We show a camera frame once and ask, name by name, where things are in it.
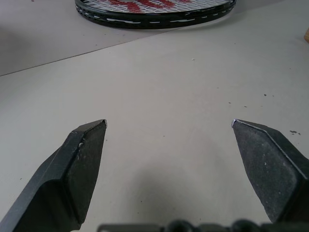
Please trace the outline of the black tennis racket red print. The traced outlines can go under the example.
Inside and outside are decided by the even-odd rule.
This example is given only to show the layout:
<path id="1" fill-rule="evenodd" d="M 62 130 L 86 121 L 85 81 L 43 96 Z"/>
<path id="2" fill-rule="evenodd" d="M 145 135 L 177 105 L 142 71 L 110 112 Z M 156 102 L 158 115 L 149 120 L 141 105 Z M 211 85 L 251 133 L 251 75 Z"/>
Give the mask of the black tennis racket red print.
<path id="1" fill-rule="evenodd" d="M 74 0 L 77 12 L 96 24 L 120 29 L 172 29 L 229 14 L 237 0 Z"/>

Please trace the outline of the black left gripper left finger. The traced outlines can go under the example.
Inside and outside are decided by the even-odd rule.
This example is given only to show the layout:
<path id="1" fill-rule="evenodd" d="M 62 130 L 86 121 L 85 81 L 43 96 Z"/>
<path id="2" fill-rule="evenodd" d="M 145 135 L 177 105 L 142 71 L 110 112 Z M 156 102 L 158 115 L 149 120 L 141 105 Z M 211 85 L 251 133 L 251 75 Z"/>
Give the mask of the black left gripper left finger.
<path id="1" fill-rule="evenodd" d="M 0 232 L 72 232 L 81 228 L 100 168 L 105 119 L 79 126 L 36 170 Z"/>

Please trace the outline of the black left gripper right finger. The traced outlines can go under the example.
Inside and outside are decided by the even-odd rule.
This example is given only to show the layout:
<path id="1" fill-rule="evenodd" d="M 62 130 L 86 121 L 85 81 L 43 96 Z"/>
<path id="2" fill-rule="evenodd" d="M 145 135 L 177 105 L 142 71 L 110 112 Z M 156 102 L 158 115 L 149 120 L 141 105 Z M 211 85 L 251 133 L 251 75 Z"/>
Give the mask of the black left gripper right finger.
<path id="1" fill-rule="evenodd" d="M 309 223 L 309 159 L 276 129 L 240 119 L 231 127 L 270 221 Z"/>

